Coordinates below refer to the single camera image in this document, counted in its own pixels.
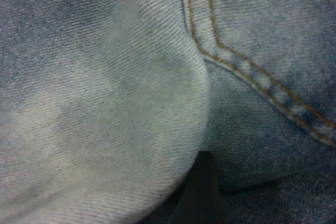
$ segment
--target pocket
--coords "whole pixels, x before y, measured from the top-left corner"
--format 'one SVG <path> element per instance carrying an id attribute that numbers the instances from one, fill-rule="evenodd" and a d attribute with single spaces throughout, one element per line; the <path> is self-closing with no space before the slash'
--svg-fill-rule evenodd
<path id="1" fill-rule="evenodd" d="M 205 60 L 336 146 L 335 0 L 184 0 Z"/>

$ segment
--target jeans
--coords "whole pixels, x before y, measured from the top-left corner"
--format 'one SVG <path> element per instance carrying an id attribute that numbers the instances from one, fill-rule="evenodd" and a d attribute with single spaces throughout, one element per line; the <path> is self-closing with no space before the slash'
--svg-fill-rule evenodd
<path id="1" fill-rule="evenodd" d="M 166 223 L 210 151 L 233 224 L 336 222 L 336 0 L 0 0 L 0 223 Z"/>

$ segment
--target light blue denim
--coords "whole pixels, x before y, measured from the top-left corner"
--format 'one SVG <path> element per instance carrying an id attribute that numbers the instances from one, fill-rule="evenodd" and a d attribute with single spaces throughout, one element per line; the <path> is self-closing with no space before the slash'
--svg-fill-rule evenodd
<path id="1" fill-rule="evenodd" d="M 0 223 L 166 223 L 199 150 L 232 224 L 336 223 L 336 0 L 0 0 Z"/>

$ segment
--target seam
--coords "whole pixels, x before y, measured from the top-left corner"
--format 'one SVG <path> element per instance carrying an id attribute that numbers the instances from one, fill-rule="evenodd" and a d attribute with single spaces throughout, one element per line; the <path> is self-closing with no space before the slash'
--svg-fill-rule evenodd
<path id="1" fill-rule="evenodd" d="M 211 11 L 211 21 L 212 21 L 213 31 L 214 31 L 216 43 L 217 43 L 217 45 L 218 45 L 219 48 L 223 48 L 223 49 L 225 49 L 225 50 L 233 53 L 235 56 L 238 56 L 242 60 L 248 62 L 256 70 L 258 70 L 259 72 L 261 72 L 262 74 L 264 74 L 265 76 L 267 76 L 271 80 L 271 82 L 273 82 L 275 85 L 277 85 L 280 88 L 282 88 L 290 97 L 292 97 L 293 100 L 295 100 L 296 102 L 300 103 L 306 110 L 312 112 L 316 117 L 318 117 L 319 119 L 321 119 L 328 126 L 336 128 L 336 123 L 329 121 L 321 113 L 319 113 L 316 109 L 314 109 L 313 107 L 311 107 L 311 106 L 307 105 L 306 103 L 304 103 L 297 95 L 295 95 L 289 88 L 287 88 L 281 82 L 279 82 L 277 79 L 275 79 L 268 71 L 266 71 L 265 69 L 263 69 L 259 65 L 255 64 L 253 61 L 251 61 L 249 58 L 247 58 L 244 54 L 242 54 L 240 52 L 237 52 L 237 51 L 235 51 L 234 49 L 232 49 L 232 48 L 230 48 L 228 46 L 225 46 L 221 42 L 221 40 L 219 38 L 219 35 L 218 35 L 218 30 L 217 30 L 217 25 L 216 25 L 216 18 L 215 18 L 215 13 L 214 13 L 214 3 L 213 3 L 213 0 L 209 0 L 209 5 L 210 5 L 210 11 Z"/>
<path id="2" fill-rule="evenodd" d="M 312 133 L 313 135 L 315 135 L 316 137 L 318 137 L 319 139 L 323 140 L 325 143 L 329 143 L 333 145 L 333 140 L 331 138 L 328 138 L 326 136 L 324 136 L 322 133 L 316 131 L 315 129 L 313 129 L 311 126 L 309 126 L 305 121 L 303 121 L 301 118 L 299 118 L 298 116 L 296 116 L 295 114 L 293 114 L 290 110 L 288 110 L 285 106 L 283 106 L 278 100 L 276 100 L 271 94 L 269 94 L 264 88 L 261 87 L 261 85 L 259 85 L 254 79 L 252 79 L 250 76 L 248 76 L 247 74 L 245 74 L 244 72 L 242 72 L 241 70 L 239 70 L 238 68 L 236 68 L 235 66 L 233 66 L 231 63 L 221 59 L 218 56 L 214 56 L 209 54 L 207 51 L 205 51 L 201 45 L 199 44 L 200 42 L 197 39 L 196 36 L 196 31 L 195 31 L 195 22 L 194 22 L 194 16 L 193 16 L 193 6 L 191 3 L 191 0 L 187 0 L 187 5 L 188 5 L 188 10 L 189 10 L 189 22 L 190 22 L 190 30 L 191 30 L 191 35 L 193 37 L 193 40 L 196 43 L 197 48 L 199 49 L 200 53 L 202 53 L 203 55 L 208 56 L 209 58 L 215 60 L 216 62 L 220 63 L 221 65 L 226 66 L 227 68 L 231 69 L 233 72 L 235 72 L 236 74 L 240 75 L 241 77 L 243 77 L 245 80 L 247 80 L 248 82 L 250 82 L 255 89 L 257 89 L 261 94 L 263 94 L 265 97 L 267 97 L 273 104 L 275 104 L 278 108 L 280 108 L 283 112 L 285 112 L 293 121 L 295 121 L 297 124 L 303 126 L 304 128 L 306 128 L 310 133 Z M 211 19 L 213 20 L 213 27 L 214 27 L 214 31 L 215 30 L 215 18 L 214 18 L 214 12 L 213 12 L 213 2 L 211 0 Z M 283 86 L 279 81 L 277 81 L 276 79 L 274 79 L 268 72 L 266 72 L 264 69 L 262 69 L 261 67 L 259 67 L 258 65 L 256 65 L 255 63 L 253 63 L 251 60 L 249 60 L 246 56 L 244 56 L 243 54 L 236 52 L 235 50 L 221 44 L 221 42 L 218 39 L 218 34 L 215 33 L 216 41 L 219 47 L 228 50 L 229 52 L 232 52 L 234 55 L 242 58 L 243 60 L 247 61 L 249 64 L 251 64 L 253 67 L 255 67 L 257 70 L 261 71 L 262 73 L 266 73 L 266 76 L 268 76 L 273 82 L 274 84 L 280 86 L 281 88 L 284 87 L 284 90 L 286 92 L 288 92 L 288 88 L 286 88 L 285 86 Z M 315 113 L 317 113 L 318 115 L 320 115 L 321 119 L 324 119 L 324 121 L 332 126 L 332 127 L 336 127 L 336 123 L 330 122 L 329 120 L 325 119 L 321 114 L 319 114 L 315 109 L 313 109 L 312 107 L 306 105 L 304 102 L 302 102 L 295 94 L 293 94 L 291 91 L 290 93 L 288 93 L 289 95 L 291 95 L 291 97 L 293 97 L 293 99 L 298 100 L 299 103 L 301 103 L 302 105 L 304 105 L 304 107 L 309 107 L 310 111 L 313 110 L 315 111 Z"/>

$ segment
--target double stitching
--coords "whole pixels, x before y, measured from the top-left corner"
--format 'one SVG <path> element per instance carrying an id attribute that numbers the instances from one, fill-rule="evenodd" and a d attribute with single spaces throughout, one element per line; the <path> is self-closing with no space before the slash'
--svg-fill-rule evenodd
<path id="1" fill-rule="evenodd" d="M 189 22 L 190 22 L 190 30 L 192 37 L 196 43 L 197 48 L 199 51 L 208 56 L 209 58 L 215 60 L 216 62 L 225 65 L 227 68 L 231 69 L 233 72 L 247 80 L 255 89 L 257 89 L 261 94 L 263 94 L 265 97 L 267 97 L 273 104 L 275 104 L 280 110 L 282 110 L 285 114 L 287 114 L 288 117 L 290 117 L 293 121 L 295 121 L 297 124 L 303 126 L 306 128 L 311 134 L 314 136 L 318 137 L 320 140 L 327 144 L 334 145 L 334 142 L 331 138 L 328 138 L 324 136 L 322 133 L 316 131 L 313 129 L 311 126 L 309 126 L 305 121 L 303 121 L 301 118 L 293 114 L 290 110 L 288 110 L 285 106 L 283 106 L 278 100 L 276 100 L 271 94 L 269 94 L 264 88 L 262 88 L 261 85 L 259 85 L 254 79 L 252 79 L 249 75 L 245 74 L 242 72 L 240 69 L 236 68 L 233 66 L 231 63 L 221 59 L 220 57 L 214 56 L 206 52 L 203 48 L 200 46 L 200 42 L 197 39 L 196 36 L 196 31 L 195 31 L 195 22 L 194 22 L 194 16 L 193 16 L 193 6 L 192 6 L 192 1 L 187 0 L 187 5 L 188 5 L 188 10 L 189 10 Z M 313 107 L 307 105 L 304 103 L 297 95 L 295 95 L 290 89 L 285 87 L 282 83 L 280 83 L 278 80 L 276 80 L 272 75 L 261 68 L 259 65 L 255 64 L 253 61 L 251 61 L 249 58 L 247 58 L 245 55 L 241 54 L 240 52 L 237 52 L 233 50 L 232 48 L 225 46 L 219 39 L 218 36 L 218 31 L 217 31 L 217 26 L 216 26 L 216 19 L 215 19 L 215 14 L 214 14 L 214 5 L 213 5 L 213 0 L 209 0 L 209 7 L 211 11 L 211 21 L 212 21 L 212 26 L 213 26 L 213 31 L 216 39 L 217 46 L 219 48 L 225 49 L 229 52 L 231 52 L 234 56 L 242 59 L 243 61 L 249 63 L 253 68 L 255 68 L 257 71 L 262 73 L 264 76 L 268 77 L 269 80 L 277 85 L 278 87 L 282 88 L 293 100 L 295 100 L 297 103 L 300 103 L 306 110 L 312 112 L 316 117 L 321 119 L 325 124 L 328 126 L 336 129 L 336 123 L 329 121 L 326 119 L 321 113 L 319 113 L 317 110 L 315 110 Z"/>

